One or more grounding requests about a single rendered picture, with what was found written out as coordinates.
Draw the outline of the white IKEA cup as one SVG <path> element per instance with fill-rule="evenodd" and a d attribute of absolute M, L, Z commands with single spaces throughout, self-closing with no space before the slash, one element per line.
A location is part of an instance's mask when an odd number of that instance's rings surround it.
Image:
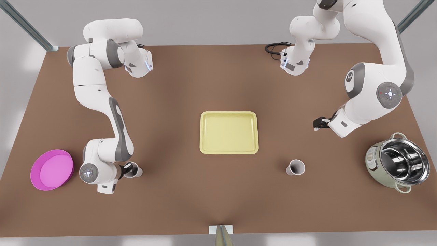
<path fill-rule="evenodd" d="M 128 172 L 125 173 L 127 178 L 140 177 L 143 174 L 143 170 L 134 162 L 129 162 Z"/>
<path fill-rule="evenodd" d="M 286 173 L 290 176 L 302 175 L 305 172 L 305 164 L 298 159 L 290 161 L 288 167 L 286 168 Z"/>

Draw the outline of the yellow rectangular tray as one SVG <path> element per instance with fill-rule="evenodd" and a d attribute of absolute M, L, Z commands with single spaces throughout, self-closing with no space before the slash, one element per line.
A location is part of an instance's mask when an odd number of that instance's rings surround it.
<path fill-rule="evenodd" d="M 203 154 L 256 154 L 257 116 L 251 111 L 205 111 L 201 114 L 199 149 Z"/>

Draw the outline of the pink round bowl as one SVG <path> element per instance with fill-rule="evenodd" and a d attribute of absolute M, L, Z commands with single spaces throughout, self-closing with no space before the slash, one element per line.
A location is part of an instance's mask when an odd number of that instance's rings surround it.
<path fill-rule="evenodd" d="M 50 150 L 38 157 L 31 168 L 31 183 L 42 191 L 64 185 L 74 172 L 71 155 L 60 149 Z"/>

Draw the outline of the green pot with steel interior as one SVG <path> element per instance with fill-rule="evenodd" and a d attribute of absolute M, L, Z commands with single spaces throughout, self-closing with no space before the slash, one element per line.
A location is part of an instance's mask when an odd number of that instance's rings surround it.
<path fill-rule="evenodd" d="M 400 132 L 368 148 L 365 165 L 375 181 L 402 194 L 423 183 L 431 171 L 424 151 Z"/>

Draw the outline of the silver frame post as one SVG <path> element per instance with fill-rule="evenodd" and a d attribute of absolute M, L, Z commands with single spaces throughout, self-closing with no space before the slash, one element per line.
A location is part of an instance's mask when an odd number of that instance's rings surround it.
<path fill-rule="evenodd" d="M 215 235 L 214 246 L 234 246 L 230 237 L 233 233 L 233 225 L 209 225 L 209 234 Z"/>
<path fill-rule="evenodd" d="M 409 14 L 398 23 L 398 32 L 403 33 L 434 2 L 435 0 L 420 0 Z"/>
<path fill-rule="evenodd" d="M 47 52 L 56 52 L 58 46 L 53 46 L 39 31 L 8 1 L 0 0 L 0 8 L 14 20 L 31 38 Z"/>

